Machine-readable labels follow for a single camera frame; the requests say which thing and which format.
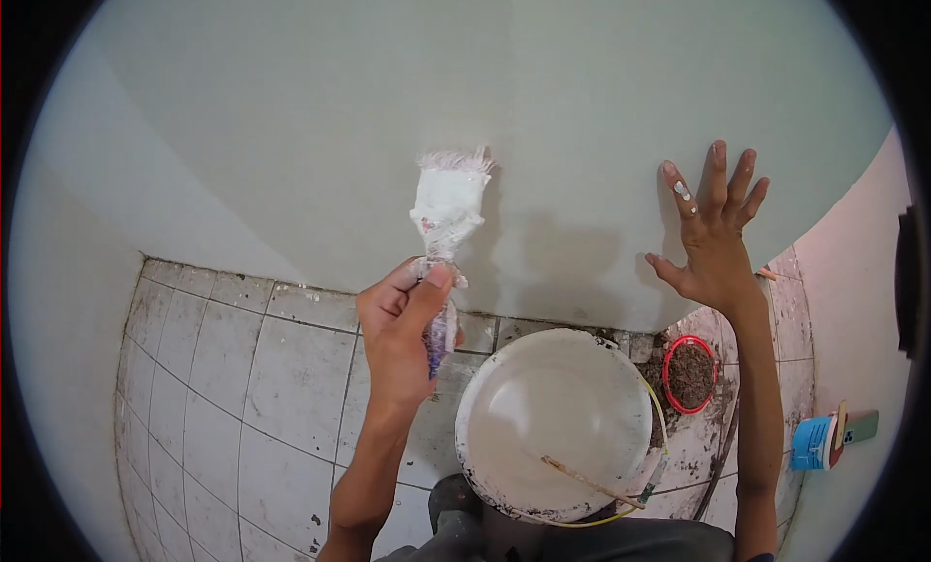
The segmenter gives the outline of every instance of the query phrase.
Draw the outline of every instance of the tile floor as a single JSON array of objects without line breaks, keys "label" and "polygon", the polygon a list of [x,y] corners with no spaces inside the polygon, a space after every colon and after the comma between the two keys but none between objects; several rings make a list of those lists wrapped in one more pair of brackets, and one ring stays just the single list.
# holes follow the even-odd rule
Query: tile floor
[{"label": "tile floor", "polygon": [[[763,282],[772,302],[787,435],[811,415],[814,359],[803,283],[790,248]],[[430,536],[428,490],[458,471],[452,446],[462,392],[497,348],[552,323],[465,314],[466,343],[440,370],[414,421],[396,504],[373,556]],[[698,310],[670,335],[703,336],[722,360],[712,405],[683,417],[674,457],[641,516],[691,517],[721,450],[738,386],[737,347],[716,312]],[[143,560],[309,560],[326,541],[332,487],[352,460],[369,395],[353,296],[147,259],[132,300],[116,383],[116,455],[130,531]],[[636,362],[653,336],[610,332]],[[737,441],[704,520],[733,531]],[[656,463],[651,451],[628,492]],[[802,476],[783,459],[780,536]]]}]

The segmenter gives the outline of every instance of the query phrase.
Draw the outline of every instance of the yellow wire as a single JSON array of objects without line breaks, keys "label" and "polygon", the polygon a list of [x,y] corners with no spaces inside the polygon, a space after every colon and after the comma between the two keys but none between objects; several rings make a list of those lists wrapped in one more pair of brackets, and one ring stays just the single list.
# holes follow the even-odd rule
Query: yellow wire
[{"label": "yellow wire", "polygon": [[[646,378],[643,377],[643,374],[638,374],[638,376],[641,377],[641,382],[643,382],[643,385],[646,386],[646,390],[650,393],[650,398],[653,399],[654,406],[657,407],[657,415],[659,415],[659,427],[663,431],[663,451],[665,451],[666,454],[669,455],[669,438],[666,436],[666,419],[663,417],[663,409],[659,405],[659,399],[657,398],[657,393],[653,392],[653,387],[650,386],[649,382],[646,382]],[[611,523],[612,521],[615,521],[616,519],[620,519],[624,517],[625,515],[634,513],[637,509],[639,508],[631,507],[626,512],[621,512],[620,514],[615,514],[615,515],[612,515],[611,517],[600,519],[597,522],[587,522],[585,524],[566,524],[564,522],[554,522],[552,520],[548,520],[543,517],[539,517],[537,515],[525,514],[524,512],[520,510],[512,510],[512,511],[515,514],[520,514],[522,517],[529,517],[529,519],[538,521],[542,524],[547,524],[549,526],[556,526],[557,528],[568,528],[570,530],[578,530],[580,528],[594,528],[595,526],[601,526],[603,524]]]}]

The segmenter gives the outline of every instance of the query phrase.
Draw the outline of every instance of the stir stick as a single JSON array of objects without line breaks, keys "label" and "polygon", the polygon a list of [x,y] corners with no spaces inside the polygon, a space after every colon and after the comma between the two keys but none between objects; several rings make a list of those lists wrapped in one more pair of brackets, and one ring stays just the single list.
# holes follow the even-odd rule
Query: stir stick
[{"label": "stir stick", "polygon": [[626,503],[627,505],[632,505],[639,510],[646,509],[646,505],[640,503],[639,501],[628,498],[625,495],[621,495],[620,493],[617,493],[616,491],[612,491],[608,487],[602,486],[596,481],[592,481],[590,478],[586,477],[585,475],[580,474],[579,472],[577,472],[575,469],[572,469],[571,467],[567,467],[566,465],[563,465],[562,463],[556,461],[549,455],[543,455],[540,458],[540,461],[556,468],[557,471],[560,471],[562,473],[565,473],[566,475],[569,475],[573,479],[576,479],[576,481],[581,481],[582,483],[586,484],[592,489],[597,489],[601,493],[611,498],[615,498],[618,501],[621,501],[622,503]]}]

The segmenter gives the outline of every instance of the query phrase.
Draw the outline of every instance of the dirt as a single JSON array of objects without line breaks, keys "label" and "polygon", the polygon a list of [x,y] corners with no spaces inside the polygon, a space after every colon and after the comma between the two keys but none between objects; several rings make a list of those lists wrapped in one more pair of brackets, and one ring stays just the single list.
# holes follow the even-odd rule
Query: dirt
[{"label": "dirt", "polygon": [[[663,357],[668,346],[669,341],[666,337],[666,333],[661,332],[657,334],[653,341],[653,354],[651,354],[650,360],[635,366],[641,371],[646,382],[650,384],[650,388],[657,393],[659,405],[662,406],[663,415],[666,417],[667,434],[671,434],[672,431],[675,430],[676,421],[679,420],[679,416],[681,415],[669,404],[669,400],[666,399],[666,393],[663,393]],[[663,428],[656,415],[656,406],[653,404],[653,400],[650,401],[650,406],[654,409],[654,414],[652,415],[653,430],[650,433],[650,447],[663,447]]]},{"label": "dirt", "polygon": [[714,360],[701,346],[683,343],[669,358],[669,391],[686,408],[698,408],[714,387]]}]

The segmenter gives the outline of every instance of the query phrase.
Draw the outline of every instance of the white wall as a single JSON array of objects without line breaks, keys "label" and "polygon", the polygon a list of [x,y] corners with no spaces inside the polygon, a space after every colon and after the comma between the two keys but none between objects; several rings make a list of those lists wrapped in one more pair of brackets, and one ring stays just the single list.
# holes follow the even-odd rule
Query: white wall
[{"label": "white wall", "polygon": [[116,477],[113,393],[142,255],[31,154],[8,263],[17,376],[48,472],[102,559],[136,560]]},{"label": "white wall", "polygon": [[143,252],[356,291],[422,251],[418,151],[489,144],[463,307],[628,329],[691,310],[671,158],[759,149],[761,264],[862,174],[891,126],[822,0],[107,0],[36,152]]},{"label": "white wall", "polygon": [[805,474],[780,559],[827,560],[852,527],[899,429],[910,362],[898,351],[894,272],[899,214],[912,202],[893,130],[844,198],[795,244],[815,342],[816,414],[877,408],[876,438]]}]

